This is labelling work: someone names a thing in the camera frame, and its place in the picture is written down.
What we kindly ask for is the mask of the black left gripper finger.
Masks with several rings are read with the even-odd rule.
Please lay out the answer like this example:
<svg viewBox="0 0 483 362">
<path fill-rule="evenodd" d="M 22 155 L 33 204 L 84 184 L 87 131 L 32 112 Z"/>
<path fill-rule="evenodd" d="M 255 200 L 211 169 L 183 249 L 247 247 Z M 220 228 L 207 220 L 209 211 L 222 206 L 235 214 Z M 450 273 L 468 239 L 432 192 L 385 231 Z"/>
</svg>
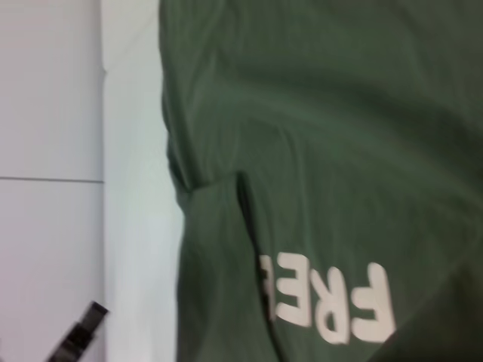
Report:
<svg viewBox="0 0 483 362">
<path fill-rule="evenodd" d="M 47 362 L 78 362 L 96 338 L 96 332 L 109 310 L 92 302 L 49 354 Z"/>
</svg>

